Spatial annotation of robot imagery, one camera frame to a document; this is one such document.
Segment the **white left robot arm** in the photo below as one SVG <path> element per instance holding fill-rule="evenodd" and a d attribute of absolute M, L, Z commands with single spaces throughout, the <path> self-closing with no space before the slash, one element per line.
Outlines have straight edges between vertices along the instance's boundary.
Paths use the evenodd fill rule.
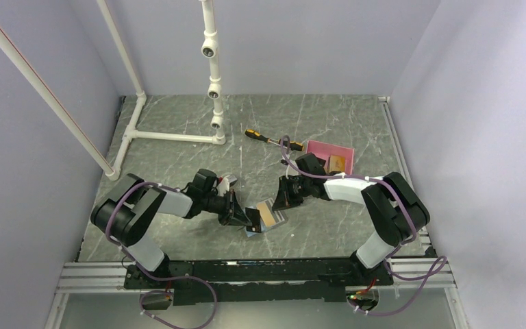
<path fill-rule="evenodd" d="M 185 187 L 171 188 L 129 173 L 94 206 L 90 222 L 144 268 L 142 279 L 149 286 L 159 288 L 168 282 L 170 259 L 147 232 L 158 213 L 191 219 L 210 212 L 222 226 L 262 231 L 260 211 L 239 204 L 235 182 L 232 175 L 199 169 Z"/>

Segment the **orange credit card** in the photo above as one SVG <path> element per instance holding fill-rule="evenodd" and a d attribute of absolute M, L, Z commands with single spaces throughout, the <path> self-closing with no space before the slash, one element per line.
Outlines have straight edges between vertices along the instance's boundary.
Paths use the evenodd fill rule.
<path fill-rule="evenodd" d="M 265 200 L 256 204 L 256 208 L 260 211 L 261 220 L 267 229 L 271 229 L 286 221 L 285 216 L 280 211 L 272 210 L 272 201 Z"/>

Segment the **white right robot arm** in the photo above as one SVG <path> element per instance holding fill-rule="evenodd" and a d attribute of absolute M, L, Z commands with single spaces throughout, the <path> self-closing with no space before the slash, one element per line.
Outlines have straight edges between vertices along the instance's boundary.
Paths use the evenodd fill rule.
<path fill-rule="evenodd" d="M 350 275 L 358 284 L 369 283 L 376 267 L 430 222 L 428 209 L 398 172 L 378 178 L 327 173 L 312 153 L 299 156 L 295 168 L 297 175 L 279 178 L 274 211 L 300 206 L 309 196 L 362 204 L 367 209 L 375 231 L 351 255 Z"/>

